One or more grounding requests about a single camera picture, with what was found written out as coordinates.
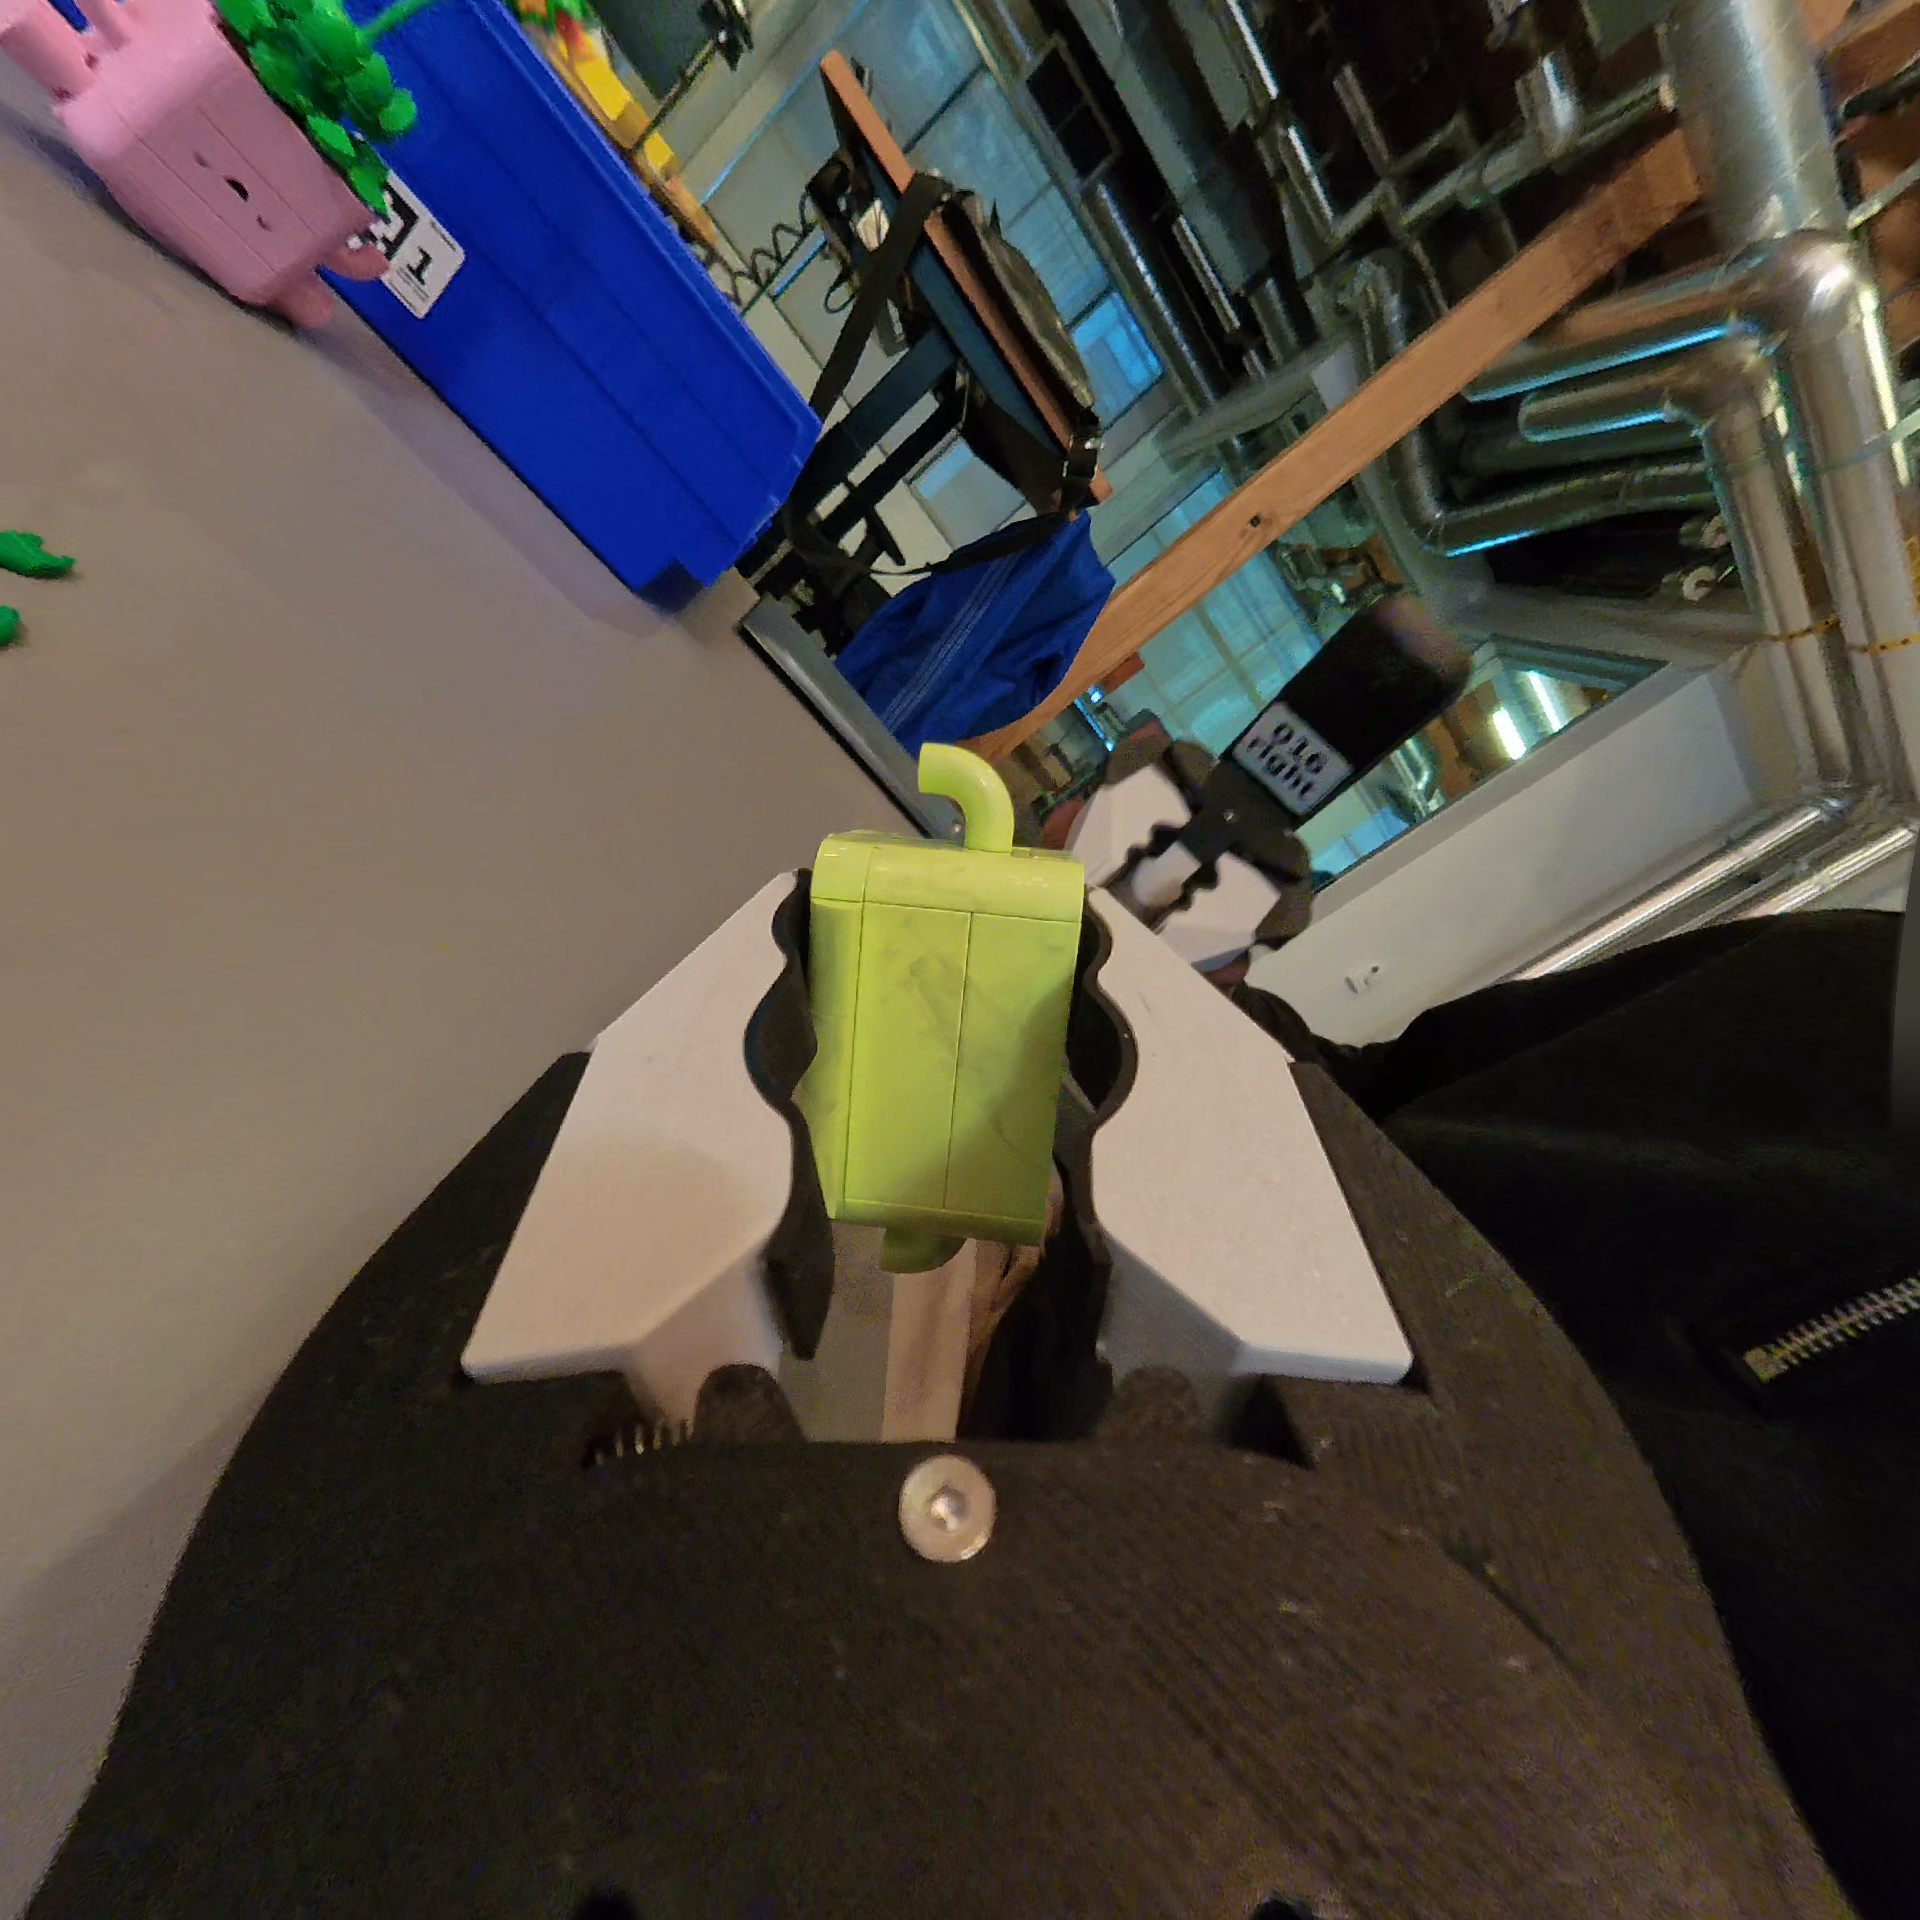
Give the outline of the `lime green toy brick figure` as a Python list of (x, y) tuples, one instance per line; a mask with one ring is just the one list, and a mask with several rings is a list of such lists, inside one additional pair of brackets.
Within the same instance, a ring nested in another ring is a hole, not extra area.
[(929, 740), (919, 792), (961, 808), (958, 842), (829, 835), (807, 885), (799, 1112), (829, 1220), (881, 1231), (895, 1275), (1045, 1239), (1089, 905), (985, 759)]

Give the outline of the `black frame wooden table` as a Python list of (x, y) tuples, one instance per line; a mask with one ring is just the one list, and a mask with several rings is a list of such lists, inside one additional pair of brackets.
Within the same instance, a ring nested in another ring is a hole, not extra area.
[(858, 68), (821, 64), (837, 152), (807, 181), (847, 315), (810, 404), (821, 439), (739, 570), (829, 656), (921, 576), (883, 504), (963, 442), (1037, 522), (1108, 493), (1089, 369), (987, 203), (917, 168)]

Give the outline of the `pink brick pot with plant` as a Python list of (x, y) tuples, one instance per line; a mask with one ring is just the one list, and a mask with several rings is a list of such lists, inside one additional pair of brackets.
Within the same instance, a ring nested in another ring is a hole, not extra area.
[(150, 237), (230, 300), (301, 329), (324, 274), (388, 269), (386, 146), (417, 99), (381, 42), (420, 15), (354, 20), (327, 2), (5, 2), (2, 43), (55, 105), (73, 152)]

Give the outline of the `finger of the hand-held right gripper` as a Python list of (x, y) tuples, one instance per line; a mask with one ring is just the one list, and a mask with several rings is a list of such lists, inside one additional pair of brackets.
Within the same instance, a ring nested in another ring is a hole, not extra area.
[(1293, 930), (1293, 888), (1242, 858), (1142, 858), (1124, 875), (1124, 905), (1202, 971), (1283, 944)]
[(1181, 895), (1205, 871), (1183, 842), (1194, 804), (1157, 764), (1105, 783), (1067, 831), (1067, 856), (1081, 867), (1089, 892)]

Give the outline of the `scattered green leaf bricks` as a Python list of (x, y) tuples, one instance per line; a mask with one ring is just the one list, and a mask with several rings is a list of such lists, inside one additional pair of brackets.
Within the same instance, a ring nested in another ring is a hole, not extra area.
[[(0, 549), (2, 575), (19, 581), (53, 583), (71, 576), (75, 570), (73, 557), (49, 549), (38, 536), (27, 530), (2, 530)], [(6, 652), (21, 637), (23, 615), (19, 608), (2, 604), (0, 625), (0, 644)]]

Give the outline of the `silver ventilation duct pipes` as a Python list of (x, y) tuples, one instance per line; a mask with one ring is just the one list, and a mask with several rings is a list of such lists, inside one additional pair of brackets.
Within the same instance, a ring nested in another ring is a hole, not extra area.
[(1055, 691), (978, 753), (1005, 756), (1469, 385), (1583, 400), (1602, 373), (1669, 361), (1778, 395), (1868, 767), (1916, 796), (1916, 483), (1804, 10), (1659, 5), (1655, 20), (1677, 130), (1118, 587)]

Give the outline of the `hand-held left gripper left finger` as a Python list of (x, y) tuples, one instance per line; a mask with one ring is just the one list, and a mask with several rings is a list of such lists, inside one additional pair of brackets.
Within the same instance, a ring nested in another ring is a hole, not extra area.
[(654, 1421), (812, 1361), (831, 1223), (799, 1113), (810, 873), (766, 882), (593, 1044), (463, 1348), (479, 1384), (625, 1377)]

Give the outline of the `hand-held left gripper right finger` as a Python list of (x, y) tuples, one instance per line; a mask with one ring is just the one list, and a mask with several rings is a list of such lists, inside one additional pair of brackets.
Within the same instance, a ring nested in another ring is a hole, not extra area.
[(1181, 1377), (1211, 1427), (1260, 1378), (1402, 1386), (1409, 1336), (1286, 1049), (1090, 892), (1067, 1061), (1076, 1210), (1115, 1378)]

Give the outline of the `blue cloth bag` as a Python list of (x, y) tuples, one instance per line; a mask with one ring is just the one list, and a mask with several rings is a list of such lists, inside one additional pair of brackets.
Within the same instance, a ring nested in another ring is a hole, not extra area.
[(893, 592), (835, 660), (910, 755), (963, 746), (1055, 691), (1111, 597), (1089, 513), (1019, 520)]

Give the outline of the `blue plastic bin white tag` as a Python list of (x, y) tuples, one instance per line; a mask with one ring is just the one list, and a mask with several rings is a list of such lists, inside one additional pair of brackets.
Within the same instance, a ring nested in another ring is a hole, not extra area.
[(505, 5), (381, 39), (417, 125), (380, 279), (339, 298), (635, 595), (682, 611), (823, 432)]

